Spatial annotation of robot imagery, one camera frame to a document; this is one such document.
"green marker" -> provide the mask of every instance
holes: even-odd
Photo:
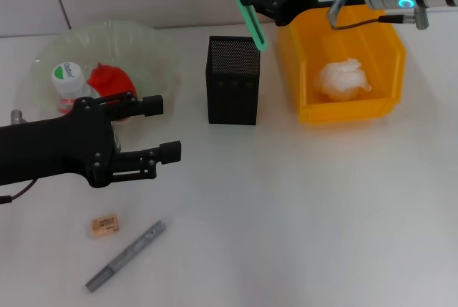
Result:
[[[267,49],[267,40],[265,39],[263,29],[260,27],[258,17],[256,16],[255,8],[252,6],[243,6],[240,0],[236,0],[238,8],[242,13],[243,19],[248,27],[248,30],[251,33],[256,47],[264,52]]]

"silver marker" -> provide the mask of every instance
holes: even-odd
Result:
[[[143,233],[136,241],[127,246],[114,260],[105,266],[88,283],[86,288],[94,293],[103,283],[107,282],[115,273],[120,271],[124,265],[129,263],[136,255],[146,248],[154,239],[165,231],[165,224],[162,221],[155,223],[149,230]]]

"mesh container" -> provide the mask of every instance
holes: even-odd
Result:
[[[256,125],[260,52],[250,37],[211,36],[207,58],[209,123]]]

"yellow plastic bin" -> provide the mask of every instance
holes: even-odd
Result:
[[[406,50],[390,24],[369,24],[335,31],[326,19],[327,9],[302,13],[278,29],[278,47],[283,71],[291,88],[299,121],[311,124],[364,120],[390,113],[400,101]],[[346,6],[338,25],[354,24],[384,14],[367,6]],[[330,62],[354,58],[362,63],[370,92],[361,92],[348,102],[333,102],[313,86]]]

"orange eraser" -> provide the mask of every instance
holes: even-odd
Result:
[[[92,221],[92,236],[94,238],[101,238],[116,233],[118,230],[120,230],[120,225],[117,222],[117,216],[115,214],[107,215]]]

